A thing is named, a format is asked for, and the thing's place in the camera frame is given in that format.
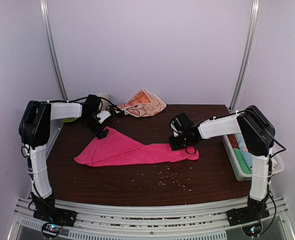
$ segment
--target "wood grain surface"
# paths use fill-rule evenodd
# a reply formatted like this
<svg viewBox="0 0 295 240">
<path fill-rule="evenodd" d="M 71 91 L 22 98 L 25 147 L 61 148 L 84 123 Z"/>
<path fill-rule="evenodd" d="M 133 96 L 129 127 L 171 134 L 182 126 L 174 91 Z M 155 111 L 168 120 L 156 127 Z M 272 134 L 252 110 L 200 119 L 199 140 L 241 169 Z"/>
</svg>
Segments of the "wood grain surface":
<svg viewBox="0 0 295 240">
<path fill-rule="evenodd" d="M 224 105 L 168 105 L 153 117 L 117 115 L 106 125 L 143 144 L 168 143 L 169 121 L 185 112 L 192 121 L 228 114 Z M 111 206 L 171 206 L 245 197 L 251 182 L 236 180 L 221 137 L 197 145 L 199 160 L 90 167 L 74 161 L 93 139 L 80 122 L 65 123 L 48 158 L 56 199 Z"/>
</svg>

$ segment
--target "orange patterned cloth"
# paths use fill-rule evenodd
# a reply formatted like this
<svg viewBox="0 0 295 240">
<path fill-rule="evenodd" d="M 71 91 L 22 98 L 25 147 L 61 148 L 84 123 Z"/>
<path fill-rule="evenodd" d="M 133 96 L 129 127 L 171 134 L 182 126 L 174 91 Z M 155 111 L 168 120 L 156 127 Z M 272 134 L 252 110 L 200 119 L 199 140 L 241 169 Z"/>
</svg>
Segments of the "orange patterned cloth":
<svg viewBox="0 0 295 240">
<path fill-rule="evenodd" d="M 134 117 L 151 117 L 162 112 L 167 105 L 158 96 L 146 89 L 141 89 L 132 99 L 125 104 L 118 105 L 124 113 Z"/>
</svg>

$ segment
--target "vertical metal post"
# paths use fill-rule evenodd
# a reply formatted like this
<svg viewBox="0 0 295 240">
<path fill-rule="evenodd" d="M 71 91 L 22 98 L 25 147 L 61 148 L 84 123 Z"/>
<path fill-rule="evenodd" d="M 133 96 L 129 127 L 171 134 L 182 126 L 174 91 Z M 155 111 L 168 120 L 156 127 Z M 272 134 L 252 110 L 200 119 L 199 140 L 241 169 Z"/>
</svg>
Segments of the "vertical metal post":
<svg viewBox="0 0 295 240">
<path fill-rule="evenodd" d="M 248 25 L 248 33 L 247 33 L 246 45 L 245 45 L 244 54 L 243 54 L 243 60 L 242 60 L 239 74 L 238 74 L 232 101 L 229 107 L 229 109 L 232 112 L 236 110 L 236 106 L 242 95 L 243 86 L 246 80 L 246 74 L 249 68 L 250 55 L 253 50 L 254 41 L 256 38 L 256 32 L 258 28 L 260 5 L 261 5 L 261 0 L 252 1 L 252 11 L 251 11 L 251 16 L 250 16 L 249 25 Z"/>
<path fill-rule="evenodd" d="M 47 36 L 47 43 L 49 47 L 50 57 L 51 57 L 56 81 L 57 81 L 61 96 L 66 101 L 68 100 L 68 95 L 64 87 L 64 83 L 62 80 L 62 75 L 61 75 L 61 71 L 59 67 L 59 62 L 57 58 L 57 53 L 54 46 L 47 0 L 40 0 L 40 6 L 41 6 L 41 13 L 42 13 L 42 18 L 43 18 L 44 27 L 45 27 L 46 36 Z"/>
</svg>

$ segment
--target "pink cloth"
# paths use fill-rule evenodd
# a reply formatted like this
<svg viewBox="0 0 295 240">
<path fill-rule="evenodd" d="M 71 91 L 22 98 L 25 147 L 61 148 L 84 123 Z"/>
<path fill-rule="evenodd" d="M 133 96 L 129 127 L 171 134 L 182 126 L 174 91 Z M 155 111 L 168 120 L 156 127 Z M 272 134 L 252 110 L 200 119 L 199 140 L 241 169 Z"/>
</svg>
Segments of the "pink cloth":
<svg viewBox="0 0 295 240">
<path fill-rule="evenodd" d="M 198 151 L 195 154 L 187 154 L 184 149 L 172 151 L 167 143 L 144 145 L 113 128 L 107 129 L 107 137 L 101 140 L 94 138 L 83 152 L 74 158 L 78 164 L 102 167 L 199 159 Z"/>
</svg>

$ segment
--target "crumpled cloth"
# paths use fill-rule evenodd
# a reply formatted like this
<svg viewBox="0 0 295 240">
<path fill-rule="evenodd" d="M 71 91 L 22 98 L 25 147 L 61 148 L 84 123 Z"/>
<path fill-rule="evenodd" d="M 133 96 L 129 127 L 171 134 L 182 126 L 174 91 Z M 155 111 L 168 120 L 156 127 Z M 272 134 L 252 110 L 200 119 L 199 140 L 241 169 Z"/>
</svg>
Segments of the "crumpled cloth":
<svg viewBox="0 0 295 240">
<path fill-rule="evenodd" d="M 107 129 L 109 130 L 107 137 L 100 140 L 94 138 L 83 152 L 74 158 L 78 164 L 102 167 L 199 159 L 198 151 L 195 154 L 188 154 L 184 149 L 172 151 L 168 143 L 144 145 L 113 128 L 107 127 Z"/>
<path fill-rule="evenodd" d="M 118 105 L 124 113 L 134 117 L 151 117 L 162 112 L 167 105 L 158 96 L 141 89 L 128 103 Z"/>
</svg>

